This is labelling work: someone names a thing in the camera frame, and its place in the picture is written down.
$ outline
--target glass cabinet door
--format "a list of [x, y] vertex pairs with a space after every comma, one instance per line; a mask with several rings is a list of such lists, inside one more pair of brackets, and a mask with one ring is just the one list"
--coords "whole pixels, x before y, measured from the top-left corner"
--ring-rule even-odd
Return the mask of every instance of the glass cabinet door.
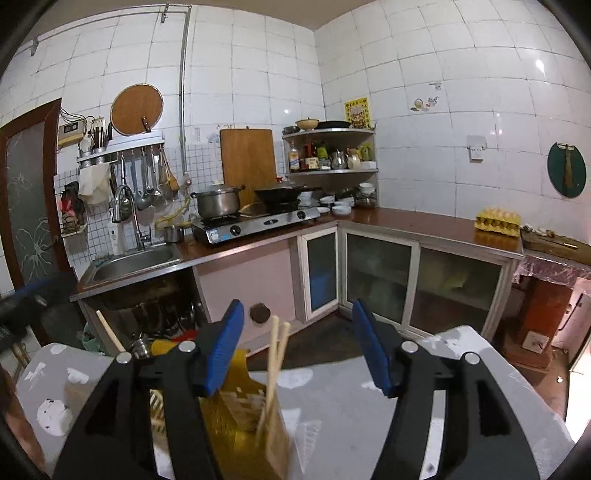
[[469, 325], [480, 332], [501, 269], [494, 263], [421, 248], [410, 326], [435, 334]]
[[303, 236], [308, 319], [338, 303], [337, 230]]
[[375, 314], [402, 323], [413, 244], [347, 232], [346, 245], [345, 300], [361, 299]]

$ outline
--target gas stove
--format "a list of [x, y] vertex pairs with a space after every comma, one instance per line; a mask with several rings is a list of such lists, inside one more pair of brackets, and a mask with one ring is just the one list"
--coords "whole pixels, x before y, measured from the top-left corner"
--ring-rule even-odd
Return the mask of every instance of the gas stove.
[[292, 206], [289, 210], [270, 214], [262, 204], [253, 204], [244, 214], [193, 222], [193, 235], [195, 240], [202, 244], [216, 245], [234, 238], [305, 222], [320, 216], [316, 207]]

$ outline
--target door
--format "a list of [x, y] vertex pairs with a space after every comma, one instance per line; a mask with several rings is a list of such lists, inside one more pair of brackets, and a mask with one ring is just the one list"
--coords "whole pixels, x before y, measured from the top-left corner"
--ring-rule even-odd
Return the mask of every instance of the door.
[[408, 323], [417, 281], [418, 242], [344, 229], [343, 304], [363, 300], [380, 320]]
[[[47, 103], [0, 129], [0, 235], [14, 289], [72, 272], [53, 188], [60, 105], [61, 100]], [[42, 345], [60, 341], [77, 346], [79, 319], [78, 310], [68, 304], [48, 312], [32, 329]]]
[[306, 321], [336, 310], [339, 305], [339, 247], [337, 227], [298, 238], [304, 278]]
[[421, 248], [409, 330], [436, 334], [460, 325], [481, 332], [503, 265]]

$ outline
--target small pot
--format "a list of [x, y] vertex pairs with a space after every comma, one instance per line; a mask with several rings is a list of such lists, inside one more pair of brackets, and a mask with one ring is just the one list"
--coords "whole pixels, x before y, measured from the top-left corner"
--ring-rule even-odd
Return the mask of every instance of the small pot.
[[197, 212], [201, 218], [215, 218], [238, 213], [238, 192], [241, 190], [244, 190], [244, 185], [211, 185], [203, 192], [193, 192], [191, 197], [197, 199]]
[[184, 240], [184, 229], [178, 226], [164, 227], [164, 242], [167, 244], [177, 244]]

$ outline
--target bowl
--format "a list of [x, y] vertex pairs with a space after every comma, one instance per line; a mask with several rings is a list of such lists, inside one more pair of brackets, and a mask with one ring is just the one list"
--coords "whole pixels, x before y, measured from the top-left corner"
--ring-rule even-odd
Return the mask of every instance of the bowl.
[[305, 120], [299, 120], [295, 124], [302, 130], [314, 130], [318, 126], [319, 122], [319, 120], [307, 118]]
[[350, 205], [336, 205], [332, 208], [332, 211], [337, 216], [345, 216], [351, 213]]

